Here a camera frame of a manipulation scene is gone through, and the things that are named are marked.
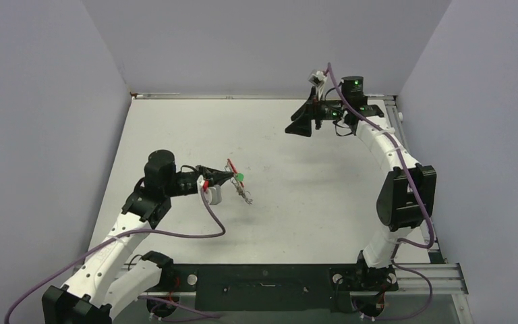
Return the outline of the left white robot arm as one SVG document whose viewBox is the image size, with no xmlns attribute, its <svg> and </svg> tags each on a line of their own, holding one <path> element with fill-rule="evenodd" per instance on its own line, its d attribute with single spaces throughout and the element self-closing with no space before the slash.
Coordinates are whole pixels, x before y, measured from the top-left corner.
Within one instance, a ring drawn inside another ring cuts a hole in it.
<svg viewBox="0 0 518 324">
<path fill-rule="evenodd" d="M 221 186 L 239 181 L 231 163 L 226 170 L 197 165 L 178 171 L 171 151 L 158 150 L 148 156 L 144 177 L 134 186 L 106 238 L 84 255 L 81 267 L 60 287 L 51 286 L 42 296 L 46 323 L 112 323 L 146 290 L 171 287 L 174 272 L 171 258 L 147 252 L 138 265 L 117 277 L 149 234 L 184 237 L 158 230 L 177 196 L 198 195 L 206 209 L 221 202 Z"/>
</svg>

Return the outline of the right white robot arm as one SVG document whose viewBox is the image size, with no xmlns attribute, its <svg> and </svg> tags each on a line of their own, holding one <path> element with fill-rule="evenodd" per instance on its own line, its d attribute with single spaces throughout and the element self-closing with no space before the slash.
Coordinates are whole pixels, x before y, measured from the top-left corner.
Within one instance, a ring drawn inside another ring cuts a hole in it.
<svg viewBox="0 0 518 324">
<path fill-rule="evenodd" d="M 309 97 L 291 116 L 285 133 L 310 137 L 324 121 L 343 122 L 370 151 L 385 174 L 376 202 L 381 228 L 361 250 L 354 280 L 363 289 L 373 288 L 381 279 L 380 269 L 391 266 L 400 244 L 423 222 L 431 222 L 436 171 L 412 157 L 395 137 L 395 129 L 379 105 L 371 105 L 364 94 L 361 76 L 343 78 L 334 85 L 339 99 L 325 97 L 327 74 L 314 71 Z"/>
</svg>

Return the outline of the red-handled metal key holder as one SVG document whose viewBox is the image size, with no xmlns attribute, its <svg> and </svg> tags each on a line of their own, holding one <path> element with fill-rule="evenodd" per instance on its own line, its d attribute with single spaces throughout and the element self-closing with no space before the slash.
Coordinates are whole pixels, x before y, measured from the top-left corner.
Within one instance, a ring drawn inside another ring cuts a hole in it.
<svg viewBox="0 0 518 324">
<path fill-rule="evenodd" d="M 237 194 L 248 204 L 253 203 L 253 199 L 250 197 L 250 192 L 246 189 L 244 184 L 244 175 L 240 173 L 236 166 L 233 164 L 230 158 L 227 159 L 225 170 L 233 174 L 230 182 L 234 185 Z"/>
</svg>

